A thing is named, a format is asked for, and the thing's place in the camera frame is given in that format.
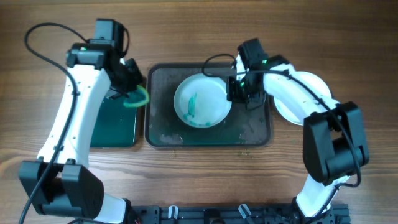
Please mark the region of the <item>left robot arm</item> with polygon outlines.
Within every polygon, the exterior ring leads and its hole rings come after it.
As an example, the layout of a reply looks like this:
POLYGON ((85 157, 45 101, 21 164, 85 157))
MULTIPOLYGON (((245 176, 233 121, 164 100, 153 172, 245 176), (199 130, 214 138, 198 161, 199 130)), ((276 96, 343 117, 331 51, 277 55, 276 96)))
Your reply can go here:
POLYGON ((126 60, 130 36, 114 19, 97 19, 91 39, 81 39, 61 67, 67 80, 51 132, 34 161, 23 161, 19 180, 27 208, 73 223, 140 223, 127 199, 104 191, 89 171, 90 144, 105 98, 123 98, 125 108, 148 104, 141 71, 126 60))

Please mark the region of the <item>green yellow sponge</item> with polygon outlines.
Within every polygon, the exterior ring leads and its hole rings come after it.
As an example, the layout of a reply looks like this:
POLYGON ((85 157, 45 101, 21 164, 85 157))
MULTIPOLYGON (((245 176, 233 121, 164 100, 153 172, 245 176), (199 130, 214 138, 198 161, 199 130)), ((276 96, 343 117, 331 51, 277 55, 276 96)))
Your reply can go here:
POLYGON ((143 86, 138 85, 134 91, 127 94, 123 106, 125 108, 139 108, 145 106, 148 102, 150 102, 149 92, 143 86))

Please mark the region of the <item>pale blue rimmed plate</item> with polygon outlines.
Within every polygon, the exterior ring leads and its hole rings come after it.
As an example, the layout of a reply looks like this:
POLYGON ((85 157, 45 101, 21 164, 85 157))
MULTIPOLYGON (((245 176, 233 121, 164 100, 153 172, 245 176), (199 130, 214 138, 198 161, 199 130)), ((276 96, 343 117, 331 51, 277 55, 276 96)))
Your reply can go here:
POLYGON ((184 79, 174 94, 177 116, 194 128, 210 128, 222 122, 230 112, 226 82, 198 73, 184 79))

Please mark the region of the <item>small dark green tray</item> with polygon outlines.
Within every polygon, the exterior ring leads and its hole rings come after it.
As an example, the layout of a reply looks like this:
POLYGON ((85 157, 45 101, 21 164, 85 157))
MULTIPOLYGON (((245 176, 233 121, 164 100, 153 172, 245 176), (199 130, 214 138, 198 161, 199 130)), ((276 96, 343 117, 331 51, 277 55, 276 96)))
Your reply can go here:
POLYGON ((92 120, 88 136, 89 147, 131 147, 136 141, 136 124, 139 118, 132 91, 119 90, 111 83, 105 70, 99 72, 96 83, 90 86, 88 105, 92 120))

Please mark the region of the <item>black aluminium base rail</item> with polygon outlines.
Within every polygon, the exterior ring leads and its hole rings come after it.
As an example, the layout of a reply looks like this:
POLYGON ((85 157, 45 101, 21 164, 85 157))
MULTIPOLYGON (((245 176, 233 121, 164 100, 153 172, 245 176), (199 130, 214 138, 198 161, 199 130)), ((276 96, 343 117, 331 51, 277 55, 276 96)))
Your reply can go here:
POLYGON ((133 206, 127 222, 131 224, 350 224, 346 204, 334 205, 318 220, 303 217, 291 204, 234 207, 133 206))

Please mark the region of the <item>white plate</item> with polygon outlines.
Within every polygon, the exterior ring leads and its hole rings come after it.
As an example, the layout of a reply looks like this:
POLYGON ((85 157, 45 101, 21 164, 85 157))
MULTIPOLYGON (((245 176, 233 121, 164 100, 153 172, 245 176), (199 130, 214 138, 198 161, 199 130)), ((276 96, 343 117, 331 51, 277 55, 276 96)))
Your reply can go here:
MULTIPOLYGON (((328 85, 317 75, 304 72, 304 71, 296 71, 296 76, 302 82, 306 83, 306 85, 310 85, 314 87, 314 91, 319 92, 320 96, 330 97, 332 98, 332 92, 330 91, 328 85)), ((286 119, 288 122, 302 126, 303 123, 293 114, 279 99, 274 98, 274 106, 278 113, 286 119)))

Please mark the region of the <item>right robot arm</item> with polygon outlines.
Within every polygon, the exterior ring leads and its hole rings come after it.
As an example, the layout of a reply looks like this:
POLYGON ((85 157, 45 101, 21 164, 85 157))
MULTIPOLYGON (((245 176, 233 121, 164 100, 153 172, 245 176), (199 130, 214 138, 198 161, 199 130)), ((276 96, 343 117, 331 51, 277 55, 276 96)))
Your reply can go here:
POLYGON ((294 204, 305 222, 323 218, 341 187, 361 183, 369 151, 360 108, 324 96, 283 56, 269 57, 259 39, 238 46, 228 77, 227 99, 254 109, 270 95, 303 124, 303 162, 308 177, 294 204))

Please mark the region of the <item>large dark tray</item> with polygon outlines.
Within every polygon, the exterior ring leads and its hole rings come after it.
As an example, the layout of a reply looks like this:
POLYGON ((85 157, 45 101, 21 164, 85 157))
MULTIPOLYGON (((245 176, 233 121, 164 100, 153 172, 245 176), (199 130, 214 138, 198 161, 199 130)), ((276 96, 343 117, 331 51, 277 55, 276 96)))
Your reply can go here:
POLYGON ((174 94, 184 79, 201 72, 201 63, 159 63, 147 76, 150 102, 146 105, 144 137, 158 149, 190 147, 262 147, 272 136, 269 100, 247 110, 232 104, 227 117, 209 128, 185 124, 174 109, 174 94))

